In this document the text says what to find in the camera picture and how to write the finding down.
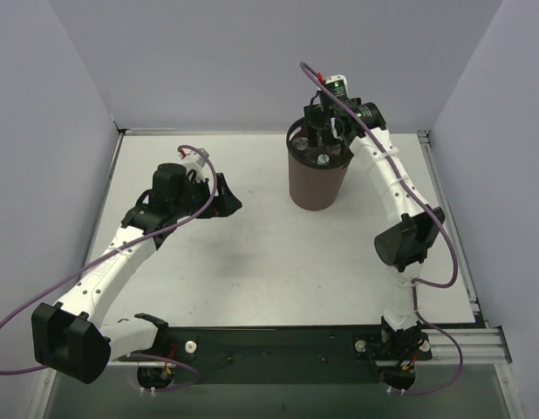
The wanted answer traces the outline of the orange tea bottle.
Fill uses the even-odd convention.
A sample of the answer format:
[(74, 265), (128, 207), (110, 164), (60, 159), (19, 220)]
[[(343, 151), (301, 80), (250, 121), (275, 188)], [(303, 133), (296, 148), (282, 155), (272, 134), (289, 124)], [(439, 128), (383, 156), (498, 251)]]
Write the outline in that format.
[(326, 166), (330, 163), (330, 156), (327, 154), (320, 154), (317, 157), (317, 165)]

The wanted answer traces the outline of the clear unlabelled plastic bottle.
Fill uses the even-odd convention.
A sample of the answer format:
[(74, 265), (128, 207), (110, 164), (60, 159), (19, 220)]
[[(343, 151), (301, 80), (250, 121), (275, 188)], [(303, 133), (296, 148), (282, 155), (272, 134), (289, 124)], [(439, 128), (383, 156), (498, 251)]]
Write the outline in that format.
[(342, 153), (342, 145), (340, 143), (338, 144), (331, 144), (327, 146), (327, 154), (333, 155), (333, 156), (339, 156)]

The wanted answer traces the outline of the clear bottle orange blue label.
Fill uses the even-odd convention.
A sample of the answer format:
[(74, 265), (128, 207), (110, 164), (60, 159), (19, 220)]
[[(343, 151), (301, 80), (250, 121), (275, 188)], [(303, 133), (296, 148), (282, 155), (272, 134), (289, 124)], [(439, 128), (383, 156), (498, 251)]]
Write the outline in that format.
[(306, 151), (310, 148), (310, 142), (305, 137), (298, 137), (294, 139), (291, 144), (293, 145), (294, 149), (299, 152)]

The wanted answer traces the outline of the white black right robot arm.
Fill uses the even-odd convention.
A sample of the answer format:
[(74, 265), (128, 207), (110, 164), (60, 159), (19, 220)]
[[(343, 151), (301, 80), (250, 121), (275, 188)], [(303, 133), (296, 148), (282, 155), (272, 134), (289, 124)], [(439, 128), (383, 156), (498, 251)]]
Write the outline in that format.
[(374, 248), (389, 267), (393, 282), (382, 323), (395, 333), (414, 330), (419, 320), (411, 280), (421, 272), (444, 212), (430, 207), (414, 187), (376, 105), (349, 98), (342, 79), (326, 82), (325, 88), (317, 92), (317, 105), (304, 108), (309, 139), (313, 144), (337, 146), (342, 156), (359, 160), (377, 191), (388, 228), (374, 238)]

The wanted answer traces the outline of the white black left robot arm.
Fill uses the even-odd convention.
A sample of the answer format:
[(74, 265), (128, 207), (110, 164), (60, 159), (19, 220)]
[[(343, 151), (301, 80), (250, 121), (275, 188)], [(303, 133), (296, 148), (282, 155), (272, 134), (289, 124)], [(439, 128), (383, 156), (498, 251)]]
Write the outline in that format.
[(141, 351), (159, 359), (169, 348), (166, 321), (146, 313), (107, 325), (105, 316), (131, 276), (174, 232), (179, 221), (227, 217), (242, 208), (224, 174), (208, 184), (198, 163), (162, 163), (152, 187), (127, 211), (99, 258), (54, 305), (31, 315), (37, 363), (89, 384), (109, 361)]

